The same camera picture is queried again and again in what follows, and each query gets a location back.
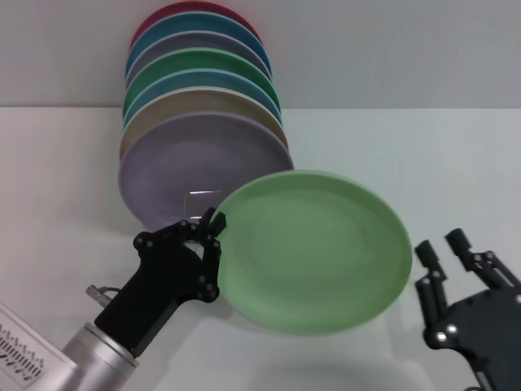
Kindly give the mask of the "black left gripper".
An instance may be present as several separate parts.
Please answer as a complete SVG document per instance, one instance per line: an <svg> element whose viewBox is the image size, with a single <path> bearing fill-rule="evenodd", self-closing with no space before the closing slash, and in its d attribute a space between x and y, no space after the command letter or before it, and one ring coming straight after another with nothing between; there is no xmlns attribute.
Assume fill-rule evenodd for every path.
<svg viewBox="0 0 521 391"><path fill-rule="evenodd" d="M209 208L198 222L181 220L155 232L139 233L133 241L139 268L94 325L138 358L178 308L179 299L196 296L198 278L198 299L214 302L219 296L218 236L225 228L225 214ZM202 261L184 245L188 242L203 247Z"/></svg>

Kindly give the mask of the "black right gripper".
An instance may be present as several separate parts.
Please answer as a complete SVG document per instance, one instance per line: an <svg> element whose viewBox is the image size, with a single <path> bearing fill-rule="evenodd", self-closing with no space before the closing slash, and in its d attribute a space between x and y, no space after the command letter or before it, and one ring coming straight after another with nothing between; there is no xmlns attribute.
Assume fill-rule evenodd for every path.
<svg viewBox="0 0 521 391"><path fill-rule="evenodd" d="M446 236L467 272L488 288L448 307L445 273L428 240L415 253L427 274L415 287L431 349L449 349L468 362L482 390L520 389L520 280L495 252L476 253L461 228Z"/></svg>

